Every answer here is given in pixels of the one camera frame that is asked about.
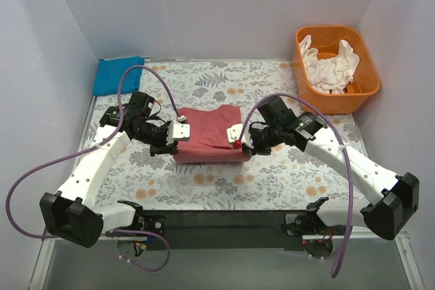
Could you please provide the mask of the red t shirt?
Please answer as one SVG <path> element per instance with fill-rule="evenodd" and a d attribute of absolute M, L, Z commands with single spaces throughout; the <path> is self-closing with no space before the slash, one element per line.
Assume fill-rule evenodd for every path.
<path fill-rule="evenodd" d="M 183 107 L 181 113 L 190 125 L 190 139 L 177 145 L 173 159 L 178 164 L 247 162 L 251 156 L 235 149 L 228 141 L 227 129 L 241 123 L 241 110 L 221 105 L 211 111 Z"/>

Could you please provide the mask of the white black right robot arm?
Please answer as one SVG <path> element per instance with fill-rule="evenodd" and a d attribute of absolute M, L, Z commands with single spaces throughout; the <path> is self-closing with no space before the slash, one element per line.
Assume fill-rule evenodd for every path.
<path fill-rule="evenodd" d="M 286 227 L 301 234 L 323 234 L 331 227 L 368 228 L 378 237 L 393 240 L 419 205 L 419 180 L 383 168 L 345 144 L 332 123 L 318 110 L 296 115 L 283 94 L 263 98 L 254 109 L 262 116 L 262 128 L 248 123 L 227 130 L 235 148 L 249 155 L 267 156 L 277 145 L 295 147 L 323 162 L 348 179 L 349 191 L 359 190 L 360 202 L 348 195 L 344 202 L 322 197 L 307 205 Z"/>

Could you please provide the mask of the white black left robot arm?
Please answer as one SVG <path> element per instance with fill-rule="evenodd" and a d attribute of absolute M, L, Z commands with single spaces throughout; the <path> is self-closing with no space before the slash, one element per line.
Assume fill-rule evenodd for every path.
<path fill-rule="evenodd" d="M 141 205 L 128 200 L 96 209 L 96 200 L 116 159 L 135 139 L 150 146 L 151 156 L 175 154 L 190 127 L 180 119 L 153 123 L 155 99 L 134 92 L 128 103 L 109 107 L 100 119 L 92 148 L 55 194 L 45 193 L 39 206 L 49 234 L 89 248 L 101 234 L 122 228 L 136 236 L 145 226 Z"/>

